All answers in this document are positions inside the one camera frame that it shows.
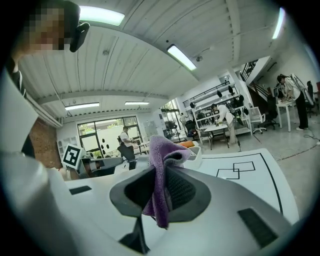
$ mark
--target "gray floor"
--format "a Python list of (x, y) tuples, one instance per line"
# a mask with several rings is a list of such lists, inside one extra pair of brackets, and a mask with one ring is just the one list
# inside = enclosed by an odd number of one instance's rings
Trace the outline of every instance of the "gray floor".
[[(285, 114), (282, 115), (282, 128), (267, 131), (260, 134), (257, 131), (254, 136), (249, 133), (238, 135), (242, 151), (266, 148), (278, 162), (293, 192), (300, 218), (305, 217), (318, 195), (320, 181), (320, 146), (316, 146), (317, 140), (306, 138), (304, 135), (314, 133), (320, 139), (320, 116), (312, 116), (309, 119), (309, 129), (297, 131), (298, 120), (291, 121), (291, 132), (288, 132), (288, 122)], [(225, 141), (217, 138), (212, 150), (208, 141), (202, 147), (202, 154), (222, 154), (238, 152), (238, 145), (227, 148)]]

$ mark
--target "purple towel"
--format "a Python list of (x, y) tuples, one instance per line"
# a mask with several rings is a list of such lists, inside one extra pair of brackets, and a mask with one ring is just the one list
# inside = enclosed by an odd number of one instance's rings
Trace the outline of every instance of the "purple towel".
[(152, 135), (150, 137), (149, 149), (149, 165), (154, 166), (156, 169), (155, 183), (152, 197), (142, 213), (154, 216), (160, 228), (167, 228), (171, 200), (165, 188), (165, 167), (181, 166), (190, 157), (191, 151), (159, 135)]

